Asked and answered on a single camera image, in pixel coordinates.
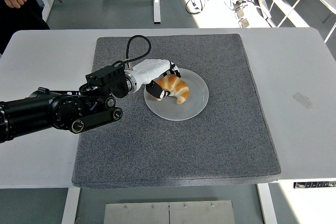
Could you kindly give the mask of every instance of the plate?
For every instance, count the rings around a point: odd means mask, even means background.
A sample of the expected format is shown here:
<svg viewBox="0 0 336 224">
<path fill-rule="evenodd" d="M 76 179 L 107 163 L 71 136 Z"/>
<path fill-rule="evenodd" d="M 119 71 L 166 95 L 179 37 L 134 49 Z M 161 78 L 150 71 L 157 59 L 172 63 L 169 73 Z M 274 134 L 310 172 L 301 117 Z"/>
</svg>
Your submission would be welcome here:
<svg viewBox="0 0 336 224">
<path fill-rule="evenodd" d="M 156 115 L 170 121 L 184 121 L 198 115 L 206 106 L 209 99 L 209 90 L 205 81 L 193 71 L 179 68 L 181 79 L 189 85 L 189 97 L 177 104 L 176 97 L 165 97 L 161 101 L 156 100 L 146 89 L 144 92 L 147 106 Z"/>
</svg>

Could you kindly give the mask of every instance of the white robotic hand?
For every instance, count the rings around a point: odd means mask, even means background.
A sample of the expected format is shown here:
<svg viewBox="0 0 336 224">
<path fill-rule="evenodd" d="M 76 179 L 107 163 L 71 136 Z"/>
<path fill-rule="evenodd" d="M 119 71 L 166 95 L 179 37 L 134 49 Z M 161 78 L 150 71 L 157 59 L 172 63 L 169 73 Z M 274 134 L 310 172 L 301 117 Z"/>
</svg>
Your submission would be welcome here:
<svg viewBox="0 0 336 224">
<path fill-rule="evenodd" d="M 137 92 L 141 85 L 146 84 L 146 90 L 152 96 L 156 98 L 166 97 L 170 92 L 163 90 L 154 79 L 160 75 L 167 75 L 168 71 L 171 74 L 181 77 L 176 64 L 169 60 L 147 59 L 135 65 L 131 70 L 125 70 L 125 75 L 132 85 L 129 93 Z"/>
</svg>

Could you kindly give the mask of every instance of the gray felt mat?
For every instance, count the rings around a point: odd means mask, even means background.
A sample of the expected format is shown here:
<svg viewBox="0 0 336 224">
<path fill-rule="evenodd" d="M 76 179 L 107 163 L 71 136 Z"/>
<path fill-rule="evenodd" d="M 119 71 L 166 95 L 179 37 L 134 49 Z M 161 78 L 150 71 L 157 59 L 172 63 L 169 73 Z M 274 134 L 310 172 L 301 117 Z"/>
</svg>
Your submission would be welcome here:
<svg viewBox="0 0 336 224">
<path fill-rule="evenodd" d="M 124 60 L 129 38 L 97 40 L 93 71 Z M 196 117 L 167 121 L 146 105 L 143 88 L 117 99 L 119 122 L 80 135 L 72 182 L 78 187 L 267 183 L 280 165 L 239 35 L 149 37 L 147 59 L 168 59 L 207 83 Z M 130 58 L 148 48 L 140 38 Z"/>
</svg>

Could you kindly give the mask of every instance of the croissant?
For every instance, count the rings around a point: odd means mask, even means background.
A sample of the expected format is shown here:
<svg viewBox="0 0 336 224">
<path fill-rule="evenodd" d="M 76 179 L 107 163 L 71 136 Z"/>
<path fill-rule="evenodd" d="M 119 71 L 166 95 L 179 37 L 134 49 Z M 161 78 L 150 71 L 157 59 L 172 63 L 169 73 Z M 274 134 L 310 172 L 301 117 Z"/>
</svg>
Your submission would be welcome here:
<svg viewBox="0 0 336 224">
<path fill-rule="evenodd" d="M 169 91 L 171 97 L 177 97 L 177 103 L 184 103 L 189 96 L 189 86 L 181 78 L 174 74 L 167 74 L 164 78 L 156 81 L 165 91 Z"/>
</svg>

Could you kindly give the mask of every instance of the metal plate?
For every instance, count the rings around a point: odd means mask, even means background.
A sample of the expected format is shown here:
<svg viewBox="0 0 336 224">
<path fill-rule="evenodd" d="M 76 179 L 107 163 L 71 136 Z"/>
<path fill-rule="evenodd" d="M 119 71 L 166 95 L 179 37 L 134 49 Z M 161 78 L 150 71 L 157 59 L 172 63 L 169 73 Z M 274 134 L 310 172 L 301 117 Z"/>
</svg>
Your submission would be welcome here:
<svg viewBox="0 0 336 224">
<path fill-rule="evenodd" d="M 235 224 L 232 201 L 107 204 L 104 224 Z"/>
<path fill-rule="evenodd" d="M 104 224 L 169 224 L 169 203 L 106 204 Z"/>
<path fill-rule="evenodd" d="M 231 200 L 170 203 L 170 224 L 235 224 Z"/>
</svg>

